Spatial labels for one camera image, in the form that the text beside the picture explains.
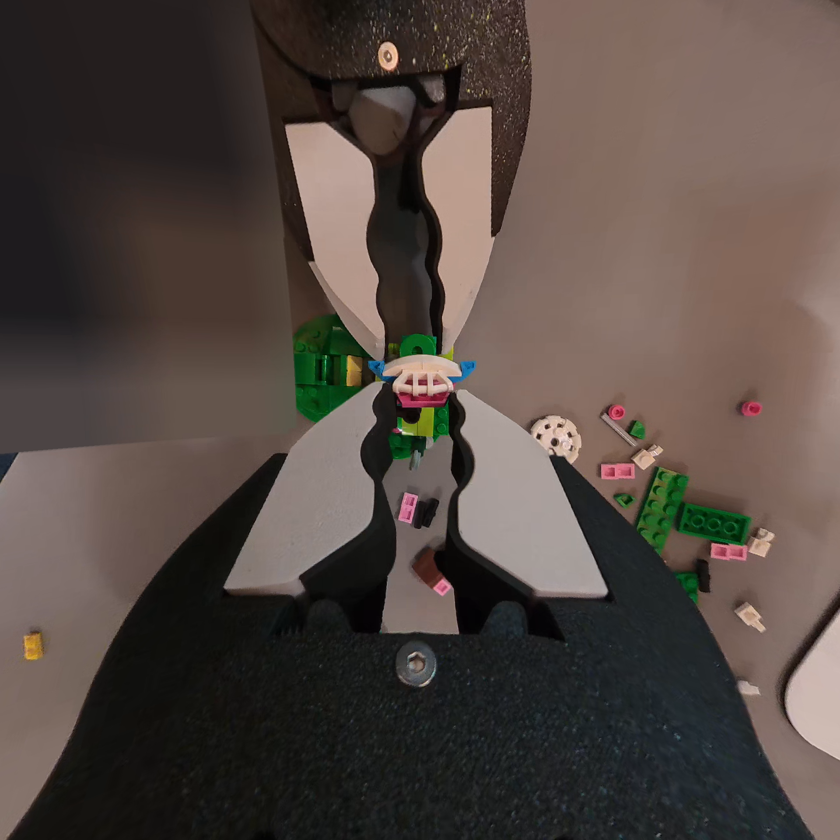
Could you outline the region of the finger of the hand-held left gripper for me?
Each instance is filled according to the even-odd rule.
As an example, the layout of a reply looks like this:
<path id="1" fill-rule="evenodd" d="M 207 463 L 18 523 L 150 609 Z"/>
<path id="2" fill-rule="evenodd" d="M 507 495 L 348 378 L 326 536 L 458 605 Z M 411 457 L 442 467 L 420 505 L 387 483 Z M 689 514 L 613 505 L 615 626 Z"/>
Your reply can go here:
<path id="1" fill-rule="evenodd" d="M 476 301 L 494 244 L 489 106 L 416 116 L 408 134 L 409 327 L 427 329 L 447 354 Z"/>
<path id="2" fill-rule="evenodd" d="M 375 213 L 375 158 L 406 135 L 403 116 L 351 116 L 338 126 L 286 126 L 312 256 L 310 267 L 363 351 L 385 356 L 407 323 L 411 261 L 405 237 Z"/>

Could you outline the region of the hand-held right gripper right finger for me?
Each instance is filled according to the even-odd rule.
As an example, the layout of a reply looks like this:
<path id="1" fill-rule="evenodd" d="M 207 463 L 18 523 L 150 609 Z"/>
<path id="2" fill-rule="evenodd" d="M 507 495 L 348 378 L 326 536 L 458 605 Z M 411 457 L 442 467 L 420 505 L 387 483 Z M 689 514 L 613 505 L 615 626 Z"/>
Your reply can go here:
<path id="1" fill-rule="evenodd" d="M 560 635 L 554 602 L 603 602 L 609 589 L 551 457 L 466 389 L 450 403 L 451 471 L 437 567 L 453 586 L 458 633 L 479 634 L 511 603 L 523 632 Z"/>

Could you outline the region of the long green lego plate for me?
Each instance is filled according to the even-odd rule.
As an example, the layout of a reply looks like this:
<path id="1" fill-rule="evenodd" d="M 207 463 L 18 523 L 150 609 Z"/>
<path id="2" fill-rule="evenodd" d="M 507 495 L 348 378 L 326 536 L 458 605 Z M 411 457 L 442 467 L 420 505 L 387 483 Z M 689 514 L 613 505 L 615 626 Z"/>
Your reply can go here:
<path id="1" fill-rule="evenodd" d="M 673 528 L 690 478 L 656 467 L 636 519 L 636 531 L 661 555 Z"/>

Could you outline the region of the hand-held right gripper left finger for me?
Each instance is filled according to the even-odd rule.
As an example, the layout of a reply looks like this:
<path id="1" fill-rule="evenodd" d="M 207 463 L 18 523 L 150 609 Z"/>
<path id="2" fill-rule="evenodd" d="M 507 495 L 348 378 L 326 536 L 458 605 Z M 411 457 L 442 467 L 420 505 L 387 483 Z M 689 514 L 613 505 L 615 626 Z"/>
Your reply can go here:
<path id="1" fill-rule="evenodd" d="M 381 632 L 396 560 L 384 488 L 395 421 L 392 389 L 376 382 L 290 448 L 227 577 L 227 594 L 329 601 L 355 632 Z"/>

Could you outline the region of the white rounded object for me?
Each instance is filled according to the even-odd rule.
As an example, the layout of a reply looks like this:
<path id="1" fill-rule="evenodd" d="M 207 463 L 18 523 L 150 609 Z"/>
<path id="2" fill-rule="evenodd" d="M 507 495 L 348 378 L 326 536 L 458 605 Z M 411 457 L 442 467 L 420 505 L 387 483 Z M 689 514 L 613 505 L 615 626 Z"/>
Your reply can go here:
<path id="1" fill-rule="evenodd" d="M 784 709 L 805 741 L 839 760 L 839 611 L 792 671 L 784 690 Z"/>

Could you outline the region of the green lego plate with holes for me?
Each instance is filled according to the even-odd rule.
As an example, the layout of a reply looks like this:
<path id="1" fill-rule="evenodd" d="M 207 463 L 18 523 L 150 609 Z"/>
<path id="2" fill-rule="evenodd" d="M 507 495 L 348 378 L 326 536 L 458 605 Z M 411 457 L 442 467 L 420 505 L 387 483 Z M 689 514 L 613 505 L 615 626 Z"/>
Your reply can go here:
<path id="1" fill-rule="evenodd" d="M 675 521 L 676 530 L 712 543 L 743 545 L 752 526 L 751 517 L 740 513 L 685 502 Z"/>

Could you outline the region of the lego flower model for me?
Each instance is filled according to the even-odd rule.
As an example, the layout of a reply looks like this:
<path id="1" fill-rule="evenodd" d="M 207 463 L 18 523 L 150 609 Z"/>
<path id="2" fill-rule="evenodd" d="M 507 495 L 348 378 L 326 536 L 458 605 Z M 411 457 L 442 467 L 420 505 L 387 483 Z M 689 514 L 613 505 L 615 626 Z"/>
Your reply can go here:
<path id="1" fill-rule="evenodd" d="M 338 315 L 305 322 L 292 339 L 299 414 L 316 423 L 364 386 L 386 383 L 396 410 L 392 456 L 417 468 L 433 443 L 448 435 L 449 400 L 476 368 L 473 361 L 454 361 L 453 351 L 435 353 L 437 344 L 431 334 L 410 333 L 388 344 L 383 360 L 374 360 Z"/>

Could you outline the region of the white round lego plate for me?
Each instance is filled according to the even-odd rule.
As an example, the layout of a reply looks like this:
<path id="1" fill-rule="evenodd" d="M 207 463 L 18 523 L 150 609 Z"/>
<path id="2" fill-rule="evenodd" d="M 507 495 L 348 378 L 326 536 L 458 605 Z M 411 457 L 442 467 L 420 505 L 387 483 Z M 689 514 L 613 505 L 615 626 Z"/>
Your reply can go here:
<path id="1" fill-rule="evenodd" d="M 549 415 L 535 421 L 530 435 L 551 456 L 562 457 L 573 464 L 582 448 L 577 426 L 568 418 Z"/>

